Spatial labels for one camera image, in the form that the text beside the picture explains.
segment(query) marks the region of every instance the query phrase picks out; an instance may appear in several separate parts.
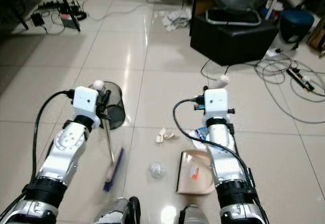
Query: brush handle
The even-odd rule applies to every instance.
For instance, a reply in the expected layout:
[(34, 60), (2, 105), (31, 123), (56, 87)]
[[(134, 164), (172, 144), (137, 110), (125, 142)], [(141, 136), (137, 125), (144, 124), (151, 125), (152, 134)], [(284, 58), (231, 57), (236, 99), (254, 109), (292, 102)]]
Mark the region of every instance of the brush handle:
[(112, 164), (114, 164), (115, 159), (114, 159), (113, 149), (112, 149), (112, 145), (111, 145), (110, 125), (107, 120), (102, 119), (102, 123), (103, 123), (104, 131), (105, 131), (105, 135), (106, 135), (108, 150), (110, 151), (110, 157), (112, 160)]

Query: tan dustpan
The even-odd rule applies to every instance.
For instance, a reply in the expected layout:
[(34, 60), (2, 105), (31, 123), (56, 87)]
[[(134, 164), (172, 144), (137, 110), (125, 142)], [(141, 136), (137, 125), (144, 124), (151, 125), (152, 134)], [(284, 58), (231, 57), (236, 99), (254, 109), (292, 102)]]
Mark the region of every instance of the tan dustpan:
[(201, 150), (182, 152), (178, 173), (177, 193), (206, 195), (214, 191), (211, 157)]

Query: white cloth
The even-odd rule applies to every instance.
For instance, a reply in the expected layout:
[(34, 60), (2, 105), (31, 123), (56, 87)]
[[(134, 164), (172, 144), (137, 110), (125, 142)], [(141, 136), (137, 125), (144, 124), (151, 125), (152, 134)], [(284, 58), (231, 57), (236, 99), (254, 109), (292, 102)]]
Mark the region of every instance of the white cloth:
[(159, 15), (162, 17), (162, 24), (167, 31), (174, 31), (179, 27), (186, 27), (192, 18), (190, 8), (169, 13), (166, 11), (160, 11)]

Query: table leg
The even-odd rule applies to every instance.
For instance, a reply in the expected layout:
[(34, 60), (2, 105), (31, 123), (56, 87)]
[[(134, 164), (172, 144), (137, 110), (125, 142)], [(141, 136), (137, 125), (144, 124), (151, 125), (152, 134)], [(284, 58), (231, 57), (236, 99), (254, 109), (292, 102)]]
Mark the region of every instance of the table leg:
[(4, 0), (6, 2), (6, 4), (9, 6), (9, 8), (12, 10), (12, 12), (15, 14), (15, 16), (18, 18), (18, 20), (21, 22), (21, 24), (26, 28), (29, 29), (29, 27), (27, 26), (25, 20), (21, 17), (21, 15), (19, 15), (17, 9), (14, 7), (14, 5), (11, 3), (10, 0)]
[(63, 0), (63, 3), (65, 4), (65, 6), (66, 6), (66, 8), (67, 8), (67, 10), (68, 10), (68, 12), (69, 12), (69, 14), (70, 14), (70, 16), (71, 16), (71, 18), (72, 18), (72, 21), (73, 21), (73, 23), (75, 24), (76, 29), (80, 32), (79, 23), (78, 23), (78, 21), (77, 21), (75, 15), (73, 15), (72, 10), (71, 10), (71, 8), (70, 8), (70, 6), (69, 6), (68, 1), (67, 1), (67, 0)]

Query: silver robot arm casing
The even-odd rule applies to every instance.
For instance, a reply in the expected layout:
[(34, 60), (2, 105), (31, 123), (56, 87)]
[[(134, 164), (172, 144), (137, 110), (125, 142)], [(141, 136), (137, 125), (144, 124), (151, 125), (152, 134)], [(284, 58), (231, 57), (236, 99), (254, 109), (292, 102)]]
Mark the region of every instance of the silver robot arm casing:
[[(208, 89), (204, 93), (205, 115), (203, 124), (207, 125), (210, 118), (225, 119), (230, 123), (228, 117), (228, 93), (224, 88)], [(220, 144), (228, 149), (235, 151), (235, 140), (230, 134), (227, 125), (213, 124), (208, 127), (210, 141)], [(244, 171), (229, 152), (216, 146), (207, 146), (212, 155), (212, 169), (215, 186), (231, 180), (246, 181)]]
[[(237, 153), (235, 148), (235, 138), (230, 133), (227, 125), (230, 123), (230, 119), (228, 117), (227, 91), (223, 88), (208, 89), (204, 93), (204, 100), (205, 115), (203, 117), (203, 124), (208, 128), (209, 138), (207, 138), (207, 140), (227, 147), (229, 150)], [(221, 119), (225, 123), (209, 123), (209, 125), (207, 125), (207, 121), (211, 118)], [(207, 146), (207, 149), (211, 154), (212, 176), (214, 178), (216, 188), (231, 181), (251, 184), (250, 182), (247, 182), (243, 167), (231, 153), (217, 146), (209, 145)], [(261, 210), (256, 204), (236, 203), (221, 208), (221, 218), (229, 217), (229, 215), (231, 216), (232, 220), (246, 220), (252, 218), (258, 219), (261, 224), (266, 224), (262, 217)]]
[[(98, 128), (101, 123), (96, 115), (98, 96), (98, 91), (82, 86), (77, 87), (74, 92), (74, 116), (90, 119), (93, 122), (91, 129)], [(85, 125), (70, 122), (55, 136), (52, 149), (41, 166), (36, 179), (51, 179), (68, 187), (76, 173), (79, 158), (86, 148), (85, 142), (88, 136), (89, 129)], [(18, 215), (42, 218), (49, 214), (57, 217), (57, 207), (39, 200), (21, 200), (4, 223), (20, 224), (20, 222), (10, 220)]]
[[(98, 128), (101, 120), (96, 115), (98, 91), (86, 87), (75, 89), (73, 107), (75, 116), (86, 116), (93, 121), (92, 128)], [(76, 173), (78, 161), (85, 150), (85, 142), (89, 136), (87, 127), (71, 122), (59, 132), (53, 148), (42, 165), (37, 177), (47, 177), (61, 181), (68, 186)]]
[(68, 186), (76, 173), (79, 158), (86, 148), (88, 135), (88, 129), (75, 122), (71, 122), (60, 131), (55, 136), (53, 148), (37, 177), (57, 179)]

